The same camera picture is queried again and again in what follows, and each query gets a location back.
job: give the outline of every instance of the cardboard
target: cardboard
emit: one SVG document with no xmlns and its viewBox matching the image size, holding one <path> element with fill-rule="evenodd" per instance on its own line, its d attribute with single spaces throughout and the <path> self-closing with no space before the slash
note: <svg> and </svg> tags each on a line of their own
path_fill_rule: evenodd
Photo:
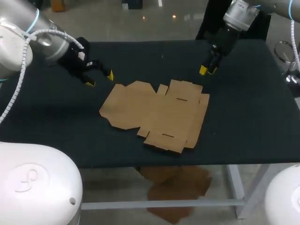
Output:
<svg viewBox="0 0 300 225">
<path fill-rule="evenodd" d="M 201 92 L 200 85 L 176 80 L 157 93 L 145 82 L 116 84 L 99 112 L 113 127 L 140 128 L 145 144 L 181 153 L 198 141 L 209 101 Z"/>
<path fill-rule="evenodd" d="M 151 180 L 156 184 L 175 177 L 180 172 L 178 166 L 143 166 L 139 173 L 146 179 Z"/>
<path fill-rule="evenodd" d="M 206 194 L 211 184 L 209 172 L 198 166 L 141 167 L 140 173 L 155 182 L 148 192 L 149 201 L 196 200 L 199 196 Z M 188 217 L 192 210 L 193 207 L 147 209 L 171 224 L 176 224 L 182 218 Z"/>
</svg>

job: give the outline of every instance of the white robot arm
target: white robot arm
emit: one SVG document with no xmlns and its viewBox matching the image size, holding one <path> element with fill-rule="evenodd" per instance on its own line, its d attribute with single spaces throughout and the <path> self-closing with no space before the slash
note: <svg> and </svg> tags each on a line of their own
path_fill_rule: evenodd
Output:
<svg viewBox="0 0 300 225">
<path fill-rule="evenodd" d="M 286 17 L 292 20 L 292 23 L 300 22 L 300 0 L 233 0 L 223 18 L 225 26 L 214 35 L 205 34 L 212 43 L 212 48 L 201 66 L 200 74 L 205 75 L 207 72 L 212 74 L 216 71 L 223 57 L 234 48 L 240 33 L 250 28 L 260 10 Z M 295 55 L 298 56 L 295 43 L 293 48 Z"/>
</svg>

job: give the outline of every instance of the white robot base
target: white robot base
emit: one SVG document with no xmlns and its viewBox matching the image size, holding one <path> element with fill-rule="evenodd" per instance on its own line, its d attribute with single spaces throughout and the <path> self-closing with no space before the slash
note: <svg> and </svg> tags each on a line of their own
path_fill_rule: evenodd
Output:
<svg viewBox="0 0 300 225">
<path fill-rule="evenodd" d="M 78 225 L 82 179 L 61 151 L 0 142 L 0 224 Z"/>
</svg>

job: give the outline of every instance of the robotic arm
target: robotic arm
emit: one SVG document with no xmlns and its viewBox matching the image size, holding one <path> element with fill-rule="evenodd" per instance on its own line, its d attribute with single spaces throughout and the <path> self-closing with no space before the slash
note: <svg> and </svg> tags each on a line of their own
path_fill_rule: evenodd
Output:
<svg viewBox="0 0 300 225">
<path fill-rule="evenodd" d="M 213 74 L 216 71 L 222 58 L 234 48 L 240 33 L 250 28 L 260 10 L 300 21 L 299 0 L 233 0 L 223 18 L 225 27 L 215 35 L 205 34 L 212 48 L 201 65 L 200 74 Z"/>
<path fill-rule="evenodd" d="M 9 35 L 11 30 L 7 23 L 17 26 L 20 30 L 32 34 L 37 30 L 58 30 L 64 32 L 53 21 L 49 20 L 27 0 L 0 0 L 0 81 L 8 79 L 16 71 L 21 70 L 21 58 L 16 57 L 14 50 L 22 49 L 20 37 Z M 65 37 L 48 33 L 37 35 L 37 40 L 30 43 L 32 50 L 46 59 L 48 64 L 58 63 L 72 76 L 77 77 L 88 86 L 95 86 L 95 82 L 84 72 L 99 69 L 100 72 L 113 79 L 110 68 L 106 68 L 100 60 L 89 59 L 90 44 L 80 37 L 77 41 L 84 47 L 79 49 L 74 42 L 69 43 Z"/>
</svg>

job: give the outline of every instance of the flattened cardboard box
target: flattened cardboard box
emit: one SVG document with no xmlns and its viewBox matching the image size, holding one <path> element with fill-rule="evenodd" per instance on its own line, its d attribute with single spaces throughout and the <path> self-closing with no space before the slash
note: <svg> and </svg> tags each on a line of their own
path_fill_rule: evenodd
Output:
<svg viewBox="0 0 300 225">
<path fill-rule="evenodd" d="M 209 95 L 202 86 L 171 80 L 157 93 L 149 83 L 116 84 L 100 109 L 113 127 L 140 128 L 145 144 L 181 153 L 194 148 L 199 137 Z"/>
</svg>

